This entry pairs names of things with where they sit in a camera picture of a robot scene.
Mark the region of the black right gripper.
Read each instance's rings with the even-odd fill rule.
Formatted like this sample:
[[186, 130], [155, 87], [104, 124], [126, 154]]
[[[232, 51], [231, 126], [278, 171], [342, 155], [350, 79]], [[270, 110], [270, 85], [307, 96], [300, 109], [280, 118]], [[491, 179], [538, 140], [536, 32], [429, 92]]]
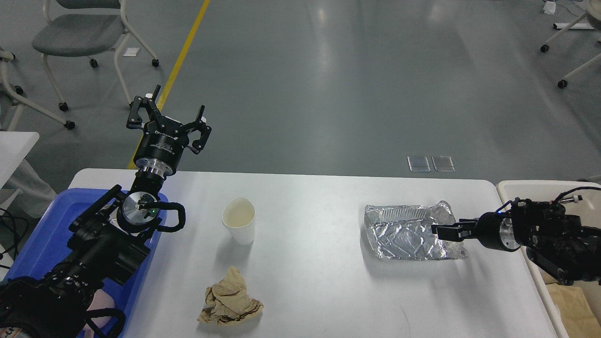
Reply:
[[487, 212], [478, 221], [460, 221], [455, 224], [433, 224], [431, 231], [441, 240], [462, 242], [478, 239], [485, 248], [515, 252], [520, 248], [511, 220], [498, 212]]

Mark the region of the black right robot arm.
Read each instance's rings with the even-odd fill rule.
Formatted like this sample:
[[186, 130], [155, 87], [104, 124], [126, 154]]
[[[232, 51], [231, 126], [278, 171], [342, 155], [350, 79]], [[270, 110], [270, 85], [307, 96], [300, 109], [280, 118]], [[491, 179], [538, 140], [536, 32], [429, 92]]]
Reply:
[[431, 230], [441, 240], [476, 239], [485, 248], [502, 252], [524, 247], [532, 263], [566, 286], [599, 282], [601, 231], [582, 225], [580, 216], [565, 210], [567, 203], [581, 200], [576, 188], [552, 201], [515, 198], [478, 218], [434, 224]]

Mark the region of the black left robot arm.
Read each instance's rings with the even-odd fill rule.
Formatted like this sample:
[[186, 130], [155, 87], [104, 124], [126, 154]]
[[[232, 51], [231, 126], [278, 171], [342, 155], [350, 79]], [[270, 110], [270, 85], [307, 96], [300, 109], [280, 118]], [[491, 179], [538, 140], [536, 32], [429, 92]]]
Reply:
[[94, 294], [106, 279], [123, 285], [137, 272], [155, 232], [183, 229], [185, 207], [161, 201], [159, 193], [176, 173], [185, 148], [199, 154], [212, 132], [204, 106], [187, 124], [162, 115], [156, 105], [159, 90], [158, 85], [150, 96], [137, 96], [130, 104], [126, 127], [143, 135], [129, 191], [116, 184], [69, 225], [70, 253], [43, 278], [23, 276], [1, 284], [3, 338], [75, 338], [86, 325], [100, 338], [122, 333], [124, 312], [90, 309]]

